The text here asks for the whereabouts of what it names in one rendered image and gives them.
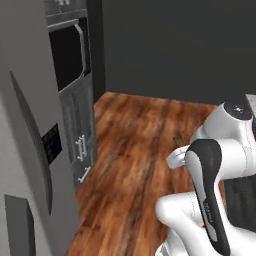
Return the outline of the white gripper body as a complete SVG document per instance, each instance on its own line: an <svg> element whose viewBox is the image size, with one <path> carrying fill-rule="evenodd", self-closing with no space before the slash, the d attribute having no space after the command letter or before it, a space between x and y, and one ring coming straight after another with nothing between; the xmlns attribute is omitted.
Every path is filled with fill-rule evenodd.
<svg viewBox="0 0 256 256"><path fill-rule="evenodd" d="M189 148L188 145L179 147L175 149L167 158L168 167L171 169L179 168L185 165L185 154L187 149Z"/></svg>

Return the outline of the black fridge dispenser panel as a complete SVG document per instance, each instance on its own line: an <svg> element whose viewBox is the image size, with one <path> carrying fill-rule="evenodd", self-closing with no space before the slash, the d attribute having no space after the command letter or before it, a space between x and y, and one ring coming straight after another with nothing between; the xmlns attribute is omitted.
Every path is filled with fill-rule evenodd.
<svg viewBox="0 0 256 256"><path fill-rule="evenodd" d="M58 124L55 124L43 137L42 142L48 163L51 164L62 151Z"/></svg>

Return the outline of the grey fridge door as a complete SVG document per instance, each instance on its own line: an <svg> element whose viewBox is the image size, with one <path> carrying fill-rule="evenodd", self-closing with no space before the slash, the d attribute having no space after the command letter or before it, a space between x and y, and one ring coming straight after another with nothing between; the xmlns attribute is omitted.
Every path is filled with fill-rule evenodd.
<svg viewBox="0 0 256 256"><path fill-rule="evenodd" d="M27 100L41 138L58 124L62 151L48 163L53 187L51 214L40 162L10 73ZM11 256L6 195L29 202L36 256L66 256L80 219L41 0L0 0L0 256Z"/></svg>

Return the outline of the grey drawer cabinet run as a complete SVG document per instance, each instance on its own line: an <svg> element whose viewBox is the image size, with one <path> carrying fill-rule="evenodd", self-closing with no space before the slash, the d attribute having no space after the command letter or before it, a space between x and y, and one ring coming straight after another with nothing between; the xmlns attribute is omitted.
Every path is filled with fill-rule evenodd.
<svg viewBox="0 0 256 256"><path fill-rule="evenodd" d="M92 75L76 79L59 96L74 187L78 191L97 161Z"/></svg>

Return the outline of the black built-in oven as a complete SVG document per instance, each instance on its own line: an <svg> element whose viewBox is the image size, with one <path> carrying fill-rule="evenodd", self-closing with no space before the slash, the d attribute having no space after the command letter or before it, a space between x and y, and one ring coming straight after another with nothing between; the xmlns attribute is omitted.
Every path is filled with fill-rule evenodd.
<svg viewBox="0 0 256 256"><path fill-rule="evenodd" d="M58 90L91 72L86 0L43 0Z"/></svg>

